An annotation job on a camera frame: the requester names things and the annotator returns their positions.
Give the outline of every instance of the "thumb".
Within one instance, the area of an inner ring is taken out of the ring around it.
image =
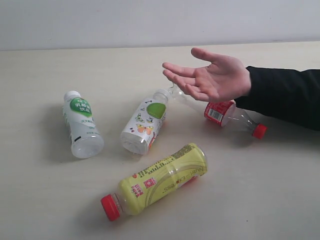
[[[218,61],[223,56],[220,54],[209,52],[207,50],[204,50],[204,49],[198,48],[198,47],[192,48],[191,54],[197,59],[208,61],[211,63]]]

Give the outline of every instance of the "white wall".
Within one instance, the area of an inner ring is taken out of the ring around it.
[[[320,39],[320,0],[0,0],[0,50]]]

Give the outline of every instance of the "palm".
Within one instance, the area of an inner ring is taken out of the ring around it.
[[[246,95],[250,75],[240,60],[193,48],[192,55],[211,62],[199,68],[164,63],[163,74],[188,95],[205,102],[224,102]]]

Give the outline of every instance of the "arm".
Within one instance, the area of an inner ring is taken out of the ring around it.
[[[320,70],[246,69],[251,89],[237,107],[320,131]]]

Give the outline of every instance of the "red bottle cap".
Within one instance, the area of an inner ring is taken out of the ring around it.
[[[101,199],[101,204],[105,214],[111,222],[120,217],[120,212],[117,208],[117,205],[110,194]]]
[[[256,126],[255,130],[253,131],[252,136],[254,136],[257,139],[262,139],[266,131],[267,131],[267,127],[259,123],[258,126]]]

